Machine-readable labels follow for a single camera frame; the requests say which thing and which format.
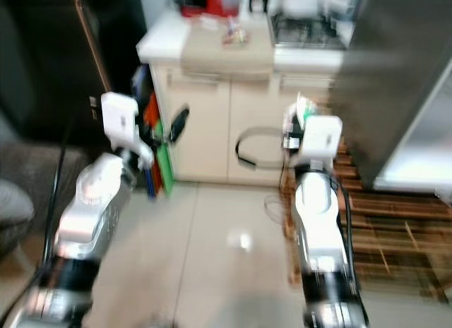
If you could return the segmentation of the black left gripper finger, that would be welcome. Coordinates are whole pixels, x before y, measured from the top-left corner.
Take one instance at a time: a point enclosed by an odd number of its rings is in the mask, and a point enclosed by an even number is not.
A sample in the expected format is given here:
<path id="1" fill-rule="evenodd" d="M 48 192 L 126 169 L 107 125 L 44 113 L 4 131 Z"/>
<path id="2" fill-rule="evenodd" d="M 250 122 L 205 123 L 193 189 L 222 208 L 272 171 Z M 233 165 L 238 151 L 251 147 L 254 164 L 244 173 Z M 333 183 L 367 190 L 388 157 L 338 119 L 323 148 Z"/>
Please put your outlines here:
<path id="1" fill-rule="evenodd" d="M 180 111 L 178 111 L 177 115 L 172 118 L 172 122 L 170 124 L 169 134 L 168 134 L 168 143 L 174 144 L 178 141 L 178 138 L 183 134 L 185 124 L 187 123 L 187 119 L 190 115 L 190 108 L 183 107 Z"/>

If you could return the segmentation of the white green food packet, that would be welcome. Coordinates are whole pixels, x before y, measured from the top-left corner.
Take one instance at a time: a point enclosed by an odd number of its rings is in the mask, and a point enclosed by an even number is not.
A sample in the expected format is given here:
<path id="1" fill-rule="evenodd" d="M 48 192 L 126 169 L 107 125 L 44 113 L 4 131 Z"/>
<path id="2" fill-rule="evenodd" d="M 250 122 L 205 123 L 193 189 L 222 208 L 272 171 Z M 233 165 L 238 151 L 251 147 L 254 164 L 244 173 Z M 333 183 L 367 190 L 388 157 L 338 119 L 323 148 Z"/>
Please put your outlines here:
<path id="1" fill-rule="evenodd" d="M 285 109 L 282 122 L 283 133 L 302 133 L 306 128 L 307 117 L 313 112 L 316 114 L 317 105 L 302 93 L 296 94 L 296 100 Z"/>

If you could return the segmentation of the dark grey fridge panel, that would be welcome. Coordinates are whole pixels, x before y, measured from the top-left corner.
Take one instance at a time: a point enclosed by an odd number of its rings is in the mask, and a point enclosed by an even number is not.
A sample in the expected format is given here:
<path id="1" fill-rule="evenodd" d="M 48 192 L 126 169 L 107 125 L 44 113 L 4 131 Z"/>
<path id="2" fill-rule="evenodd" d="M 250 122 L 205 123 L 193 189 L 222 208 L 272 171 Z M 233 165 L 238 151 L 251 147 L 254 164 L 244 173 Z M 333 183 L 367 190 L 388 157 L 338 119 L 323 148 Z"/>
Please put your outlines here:
<path id="1" fill-rule="evenodd" d="M 364 0 L 330 96 L 365 188 L 452 76 L 452 0 Z"/>

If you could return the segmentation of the black fridge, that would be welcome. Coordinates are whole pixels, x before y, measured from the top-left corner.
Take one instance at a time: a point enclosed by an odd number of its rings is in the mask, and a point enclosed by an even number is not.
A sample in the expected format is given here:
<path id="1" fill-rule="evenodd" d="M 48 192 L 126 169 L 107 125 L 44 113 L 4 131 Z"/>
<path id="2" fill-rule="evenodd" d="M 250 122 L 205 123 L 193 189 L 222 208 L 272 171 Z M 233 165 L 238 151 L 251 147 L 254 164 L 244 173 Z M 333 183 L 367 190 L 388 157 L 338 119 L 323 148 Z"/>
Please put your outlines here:
<path id="1" fill-rule="evenodd" d="M 146 27 L 141 0 L 2 0 L 1 108 L 27 140 L 65 143 L 93 160 L 109 150 L 99 110 L 106 92 L 129 95 Z"/>

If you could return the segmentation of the cream kitchen cabinet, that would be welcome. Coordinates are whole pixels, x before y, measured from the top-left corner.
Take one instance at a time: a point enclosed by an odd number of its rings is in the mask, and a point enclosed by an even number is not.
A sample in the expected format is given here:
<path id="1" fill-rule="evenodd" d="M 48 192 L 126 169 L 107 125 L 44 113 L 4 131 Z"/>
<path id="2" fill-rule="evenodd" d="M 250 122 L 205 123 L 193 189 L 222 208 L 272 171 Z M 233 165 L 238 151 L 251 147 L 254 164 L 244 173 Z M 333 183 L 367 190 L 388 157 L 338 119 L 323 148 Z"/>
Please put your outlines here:
<path id="1" fill-rule="evenodd" d="M 243 166 L 235 148 L 255 159 L 280 160 L 278 135 L 240 140 L 255 127 L 280 128 L 298 95 L 323 103 L 338 72 L 341 50 L 277 48 L 265 74 L 225 74 L 188 69 L 181 63 L 193 24 L 176 11 L 163 13 L 138 43 L 139 59 L 148 64 L 162 117 L 171 119 L 187 106 L 190 118 L 170 151 L 172 170 L 185 182 L 275 186 L 278 170 Z"/>

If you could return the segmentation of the green board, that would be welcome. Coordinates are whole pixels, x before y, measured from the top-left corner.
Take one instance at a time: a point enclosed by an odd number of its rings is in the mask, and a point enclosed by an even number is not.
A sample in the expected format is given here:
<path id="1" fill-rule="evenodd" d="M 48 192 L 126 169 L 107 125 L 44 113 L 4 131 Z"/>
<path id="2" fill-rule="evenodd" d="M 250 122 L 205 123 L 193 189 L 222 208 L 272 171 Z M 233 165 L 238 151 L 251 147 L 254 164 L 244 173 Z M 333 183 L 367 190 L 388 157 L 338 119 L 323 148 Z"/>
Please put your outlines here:
<path id="1" fill-rule="evenodd" d="M 170 194 L 172 189 L 174 189 L 175 178 L 174 173 L 172 173 L 169 146 L 167 144 L 161 144 L 155 149 L 155 155 L 156 165 L 162 177 L 162 188 L 164 188 L 167 194 Z"/>

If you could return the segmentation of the blue board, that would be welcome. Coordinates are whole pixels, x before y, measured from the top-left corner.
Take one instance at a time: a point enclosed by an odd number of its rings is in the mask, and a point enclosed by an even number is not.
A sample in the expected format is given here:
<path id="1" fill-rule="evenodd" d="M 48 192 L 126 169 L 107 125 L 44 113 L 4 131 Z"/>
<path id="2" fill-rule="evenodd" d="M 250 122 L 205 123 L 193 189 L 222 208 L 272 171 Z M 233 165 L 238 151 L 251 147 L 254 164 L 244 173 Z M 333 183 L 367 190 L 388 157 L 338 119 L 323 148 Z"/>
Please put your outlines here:
<path id="1" fill-rule="evenodd" d="M 138 115 L 136 115 L 136 124 L 138 125 L 138 134 L 142 140 L 150 138 L 150 127 L 145 121 L 145 109 L 148 108 L 150 102 L 150 93 L 153 89 L 153 84 L 150 78 L 150 69 L 146 64 L 142 64 L 133 73 L 132 79 L 132 95 L 138 102 Z M 143 170 L 145 174 L 146 192 L 150 201 L 156 199 L 156 183 L 154 182 L 154 164 L 148 164 Z"/>

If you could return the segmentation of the colourful snack packet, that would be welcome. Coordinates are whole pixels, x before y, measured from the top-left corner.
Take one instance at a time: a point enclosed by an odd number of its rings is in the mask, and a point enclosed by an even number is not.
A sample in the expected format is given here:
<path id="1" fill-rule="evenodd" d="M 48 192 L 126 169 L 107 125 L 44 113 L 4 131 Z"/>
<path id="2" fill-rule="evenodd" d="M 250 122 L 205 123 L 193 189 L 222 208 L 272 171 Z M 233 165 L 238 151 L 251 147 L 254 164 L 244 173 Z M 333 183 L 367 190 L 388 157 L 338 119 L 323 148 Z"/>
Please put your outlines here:
<path id="1" fill-rule="evenodd" d="M 222 35 L 223 47 L 246 47 L 251 43 L 251 34 L 243 25 L 229 23 L 224 28 Z"/>

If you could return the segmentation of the steel gas stove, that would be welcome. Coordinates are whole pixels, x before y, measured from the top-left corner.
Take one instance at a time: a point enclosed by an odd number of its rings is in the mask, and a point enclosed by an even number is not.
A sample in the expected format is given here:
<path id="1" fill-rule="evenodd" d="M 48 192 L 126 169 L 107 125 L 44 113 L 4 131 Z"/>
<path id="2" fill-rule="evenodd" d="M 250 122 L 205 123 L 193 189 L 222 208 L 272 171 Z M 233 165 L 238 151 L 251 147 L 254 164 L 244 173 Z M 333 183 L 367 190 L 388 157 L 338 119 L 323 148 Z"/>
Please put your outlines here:
<path id="1" fill-rule="evenodd" d="M 276 47 L 343 50 L 335 28 L 323 17 L 294 18 L 275 14 L 270 18 Z"/>

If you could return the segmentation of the grey upholstered seat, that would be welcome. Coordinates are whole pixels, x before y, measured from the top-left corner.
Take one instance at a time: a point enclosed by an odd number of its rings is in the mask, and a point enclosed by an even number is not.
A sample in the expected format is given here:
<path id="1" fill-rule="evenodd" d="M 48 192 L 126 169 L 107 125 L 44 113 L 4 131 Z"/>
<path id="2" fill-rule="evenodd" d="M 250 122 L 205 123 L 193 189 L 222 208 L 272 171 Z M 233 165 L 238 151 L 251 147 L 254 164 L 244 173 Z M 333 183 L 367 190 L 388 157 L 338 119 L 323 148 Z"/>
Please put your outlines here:
<path id="1" fill-rule="evenodd" d="M 0 151 L 0 179 L 25 190 L 32 199 L 33 219 L 29 224 L 0 224 L 0 260 L 16 250 L 26 235 L 43 231 L 49 218 L 49 196 L 59 160 L 59 147 L 3 141 Z"/>

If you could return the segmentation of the white counter block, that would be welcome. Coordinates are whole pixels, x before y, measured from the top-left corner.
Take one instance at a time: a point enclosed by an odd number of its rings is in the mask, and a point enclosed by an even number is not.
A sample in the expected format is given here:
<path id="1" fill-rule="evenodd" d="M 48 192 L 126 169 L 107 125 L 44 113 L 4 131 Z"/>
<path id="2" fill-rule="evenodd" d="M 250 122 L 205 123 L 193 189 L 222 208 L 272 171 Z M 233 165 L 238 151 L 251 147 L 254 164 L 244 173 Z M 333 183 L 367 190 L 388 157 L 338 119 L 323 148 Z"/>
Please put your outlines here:
<path id="1" fill-rule="evenodd" d="M 374 188 L 452 193 L 452 76 L 436 87 Z"/>

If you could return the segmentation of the red kitchen appliance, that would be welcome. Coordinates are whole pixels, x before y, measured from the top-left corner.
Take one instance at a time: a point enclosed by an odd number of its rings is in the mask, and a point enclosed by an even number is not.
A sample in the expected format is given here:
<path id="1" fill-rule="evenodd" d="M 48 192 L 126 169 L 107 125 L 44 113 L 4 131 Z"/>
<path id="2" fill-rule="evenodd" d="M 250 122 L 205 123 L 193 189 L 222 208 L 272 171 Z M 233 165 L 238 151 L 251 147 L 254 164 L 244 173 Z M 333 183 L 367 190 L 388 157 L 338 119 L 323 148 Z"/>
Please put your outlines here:
<path id="1" fill-rule="evenodd" d="M 203 14 L 219 18 L 237 17 L 242 0 L 174 0 L 185 18 Z"/>

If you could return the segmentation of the wooden slatted crate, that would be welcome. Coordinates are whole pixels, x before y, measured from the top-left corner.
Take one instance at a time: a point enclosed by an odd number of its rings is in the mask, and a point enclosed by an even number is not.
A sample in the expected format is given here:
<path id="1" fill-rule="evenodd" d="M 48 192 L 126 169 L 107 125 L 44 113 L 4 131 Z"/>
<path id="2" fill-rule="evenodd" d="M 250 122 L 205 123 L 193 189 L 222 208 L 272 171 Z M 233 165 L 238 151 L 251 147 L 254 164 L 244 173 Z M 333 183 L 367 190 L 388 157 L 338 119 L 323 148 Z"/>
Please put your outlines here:
<path id="1" fill-rule="evenodd" d="M 365 189 L 343 143 L 335 172 L 345 189 L 339 221 L 345 225 L 348 199 L 353 260 L 364 289 L 452 303 L 452 206 L 433 194 Z"/>

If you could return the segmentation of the person's grey trouser leg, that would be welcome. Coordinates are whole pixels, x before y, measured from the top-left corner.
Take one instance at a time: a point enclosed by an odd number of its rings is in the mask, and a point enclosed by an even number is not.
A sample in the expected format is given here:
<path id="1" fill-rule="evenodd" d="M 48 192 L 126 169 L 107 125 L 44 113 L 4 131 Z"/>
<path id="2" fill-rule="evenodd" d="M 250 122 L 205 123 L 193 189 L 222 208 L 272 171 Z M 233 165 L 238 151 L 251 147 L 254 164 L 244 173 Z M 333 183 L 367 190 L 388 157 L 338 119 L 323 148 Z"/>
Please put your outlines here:
<path id="1" fill-rule="evenodd" d="M 13 227 L 29 224 L 35 215 L 32 199 L 16 184 L 0 180 L 0 224 Z"/>

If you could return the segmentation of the black white bottle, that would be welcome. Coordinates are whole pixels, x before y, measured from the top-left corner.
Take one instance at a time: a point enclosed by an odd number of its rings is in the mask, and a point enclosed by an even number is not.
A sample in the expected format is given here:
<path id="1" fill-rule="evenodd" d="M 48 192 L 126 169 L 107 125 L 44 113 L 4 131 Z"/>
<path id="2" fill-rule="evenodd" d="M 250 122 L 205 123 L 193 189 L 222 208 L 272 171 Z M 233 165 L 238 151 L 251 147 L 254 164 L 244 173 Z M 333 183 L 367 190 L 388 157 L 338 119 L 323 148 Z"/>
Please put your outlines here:
<path id="1" fill-rule="evenodd" d="M 253 15 L 268 14 L 269 0 L 248 0 L 248 12 Z"/>

